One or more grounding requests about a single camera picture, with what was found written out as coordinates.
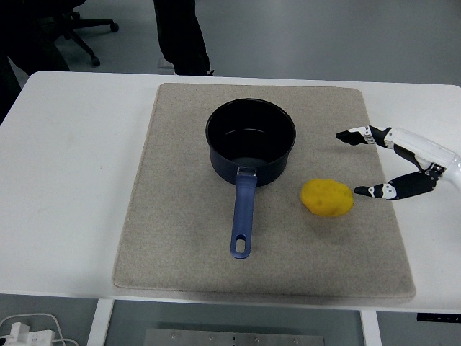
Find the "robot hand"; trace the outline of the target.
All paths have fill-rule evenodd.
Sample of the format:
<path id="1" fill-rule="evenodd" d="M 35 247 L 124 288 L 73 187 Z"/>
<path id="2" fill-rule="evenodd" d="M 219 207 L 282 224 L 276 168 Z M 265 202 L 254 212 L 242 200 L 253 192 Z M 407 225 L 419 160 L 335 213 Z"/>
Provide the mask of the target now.
<path id="1" fill-rule="evenodd" d="M 358 195 L 402 200 L 433 191 L 440 180 L 460 190 L 460 156 L 409 130 L 367 125 L 338 132 L 336 138 L 351 146 L 372 144 L 390 149 L 417 168 L 416 172 L 393 178 L 386 183 L 355 187 L 354 192 Z"/>

